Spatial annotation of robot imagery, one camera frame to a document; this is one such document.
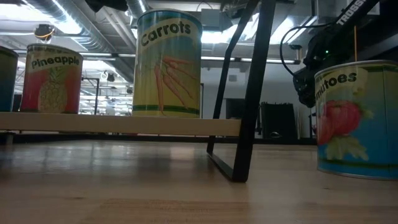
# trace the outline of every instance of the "can lid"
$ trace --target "can lid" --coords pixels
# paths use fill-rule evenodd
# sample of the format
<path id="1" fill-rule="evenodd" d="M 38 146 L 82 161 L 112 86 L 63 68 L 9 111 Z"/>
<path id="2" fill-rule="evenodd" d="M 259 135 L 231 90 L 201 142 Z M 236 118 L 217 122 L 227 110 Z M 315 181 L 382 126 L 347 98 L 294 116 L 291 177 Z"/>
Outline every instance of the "can lid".
<path id="1" fill-rule="evenodd" d="M 15 57 L 15 58 L 19 57 L 19 55 L 15 51 L 8 49 L 7 47 L 0 46 L 0 54 L 1 53 L 6 54 L 11 57 Z"/>
<path id="2" fill-rule="evenodd" d="M 341 65 L 335 65 L 326 69 L 323 69 L 319 72 L 317 72 L 317 74 L 315 74 L 314 78 L 316 78 L 317 76 L 328 72 L 330 70 L 334 70 L 334 69 L 338 69 L 338 68 L 343 68 L 343 67 L 348 67 L 348 66 L 355 66 L 355 65 L 369 65 L 369 64 L 391 64 L 391 65 L 395 65 L 398 66 L 398 63 L 392 60 L 367 60 L 367 61 L 360 61 L 360 62 L 350 62 L 350 63 L 344 63 Z"/>
<path id="3" fill-rule="evenodd" d="M 192 15 L 192 14 L 190 14 L 190 13 L 187 13 L 187 12 L 184 12 L 184 11 L 181 11 L 181 10 L 178 10 L 178 9 L 151 9 L 151 10 L 148 10 L 148 11 L 142 13 L 142 14 L 138 17 L 138 20 L 137 20 L 137 21 L 139 21 L 144 15 L 146 15 L 146 14 L 148 14 L 148 13 L 151 13 L 151 12 L 178 12 L 178 13 L 185 14 L 185 15 L 187 15 L 187 16 L 190 16 L 190 17 L 194 18 L 195 20 L 197 20 L 197 21 L 199 22 L 199 24 L 201 24 L 200 20 L 199 20 L 198 18 L 196 18 L 196 16 L 194 16 L 194 15 Z"/>
<path id="4" fill-rule="evenodd" d="M 29 44 L 26 49 L 29 49 L 30 47 L 50 47 L 50 48 L 54 48 L 54 49 L 60 49 L 60 50 L 64 50 L 66 52 L 70 52 L 73 54 L 78 54 L 79 56 L 81 56 L 83 58 L 83 56 L 81 54 L 79 54 L 79 52 L 76 52 L 74 50 L 68 49 L 66 47 L 61 47 L 58 45 L 53 45 L 53 44 Z"/>

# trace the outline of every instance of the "ductwork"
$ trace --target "ductwork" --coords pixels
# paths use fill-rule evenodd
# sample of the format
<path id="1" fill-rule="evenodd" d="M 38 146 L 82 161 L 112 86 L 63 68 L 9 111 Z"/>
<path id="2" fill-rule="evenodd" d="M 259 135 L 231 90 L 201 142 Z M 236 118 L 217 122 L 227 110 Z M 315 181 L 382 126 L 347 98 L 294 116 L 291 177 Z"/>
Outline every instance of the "ductwork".
<path id="1" fill-rule="evenodd" d="M 146 0 L 126 0 L 130 12 L 130 26 L 136 26 L 137 19 L 146 11 L 152 8 Z"/>
<path id="2" fill-rule="evenodd" d="M 58 22 L 66 22 L 73 19 L 81 27 L 81 35 L 84 38 L 74 38 L 73 40 L 87 49 L 89 52 L 112 53 L 115 48 L 105 39 L 102 33 L 93 23 L 82 13 L 73 1 L 58 0 L 23 0 L 28 6 L 54 18 Z M 121 58 L 115 61 L 106 62 L 113 66 L 120 75 L 128 82 L 134 81 L 134 67 L 129 66 Z"/>

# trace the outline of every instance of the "black metal frame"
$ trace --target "black metal frame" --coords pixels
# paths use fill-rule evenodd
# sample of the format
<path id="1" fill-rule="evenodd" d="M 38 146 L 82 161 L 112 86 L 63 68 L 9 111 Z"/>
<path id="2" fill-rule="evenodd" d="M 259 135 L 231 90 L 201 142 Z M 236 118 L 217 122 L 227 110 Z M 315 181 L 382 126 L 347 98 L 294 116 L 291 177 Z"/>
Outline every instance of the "black metal frame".
<path id="1" fill-rule="evenodd" d="M 94 80 L 97 82 L 97 87 L 95 88 L 95 105 L 94 105 L 94 115 L 97 115 L 97 109 L 98 109 L 98 95 L 100 93 L 100 79 L 99 78 L 86 78 L 83 77 L 81 80 Z"/>
<path id="2" fill-rule="evenodd" d="M 225 52 L 223 70 L 221 72 L 220 86 L 216 99 L 213 119 L 220 118 L 221 105 L 223 103 L 226 79 L 228 76 L 229 63 L 231 61 L 232 51 L 246 26 L 253 11 L 260 0 L 250 0 L 244 9 L 241 20 L 231 42 Z M 266 70 L 269 40 L 271 37 L 272 23 L 274 21 L 275 4 L 277 0 L 261 0 L 259 23 L 257 27 L 256 39 L 249 73 L 248 87 L 245 96 L 245 109 L 239 131 L 238 146 L 236 148 L 235 162 L 233 168 L 214 155 L 215 136 L 210 136 L 207 145 L 207 153 L 217 167 L 234 182 L 246 182 L 249 176 L 251 154 L 254 142 L 254 132 L 258 107 L 261 97 L 262 82 Z"/>
<path id="3" fill-rule="evenodd" d="M 200 118 L 203 119 L 203 99 L 204 99 L 204 96 L 205 96 L 205 84 L 201 83 L 200 86 L 201 86 L 201 106 L 200 106 L 201 112 L 200 112 Z"/>

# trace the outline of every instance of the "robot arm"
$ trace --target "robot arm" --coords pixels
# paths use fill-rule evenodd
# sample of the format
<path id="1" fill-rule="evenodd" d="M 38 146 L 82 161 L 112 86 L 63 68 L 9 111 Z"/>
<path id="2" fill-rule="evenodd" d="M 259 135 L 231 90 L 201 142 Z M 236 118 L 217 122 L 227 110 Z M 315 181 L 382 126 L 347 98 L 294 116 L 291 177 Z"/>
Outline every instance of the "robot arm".
<path id="1" fill-rule="evenodd" d="M 293 78 L 294 87 L 301 103 L 311 108 L 315 106 L 314 75 L 325 68 L 343 63 L 345 51 L 341 40 L 379 2 L 379 0 L 353 0 L 343 10 L 336 22 L 325 27 L 308 44 L 307 56 L 303 60 L 305 68 L 297 71 Z"/>

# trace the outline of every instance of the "can label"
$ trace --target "can label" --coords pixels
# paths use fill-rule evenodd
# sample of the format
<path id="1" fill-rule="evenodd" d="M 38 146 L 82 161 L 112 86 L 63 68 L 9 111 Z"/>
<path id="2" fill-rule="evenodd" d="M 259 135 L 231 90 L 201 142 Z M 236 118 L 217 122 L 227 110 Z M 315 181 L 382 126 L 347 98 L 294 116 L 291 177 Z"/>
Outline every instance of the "can label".
<path id="1" fill-rule="evenodd" d="M 33 46 L 26 59 L 21 111 L 77 113 L 82 57 Z"/>
<path id="2" fill-rule="evenodd" d="M 174 11 L 138 21 L 133 115 L 198 118 L 201 24 Z"/>
<path id="3" fill-rule="evenodd" d="M 398 84 L 396 66 L 374 63 L 336 68 L 315 77 L 319 168 L 392 177 L 394 144 L 389 133 L 397 128 L 387 131 L 388 122 L 396 118 L 386 112 L 398 112 L 398 98 L 387 96 L 398 94 L 395 88 L 385 88 L 392 77 Z"/>
<path id="4" fill-rule="evenodd" d="M 0 48 L 0 111 L 10 112 L 14 99 L 14 85 L 18 58 Z"/>

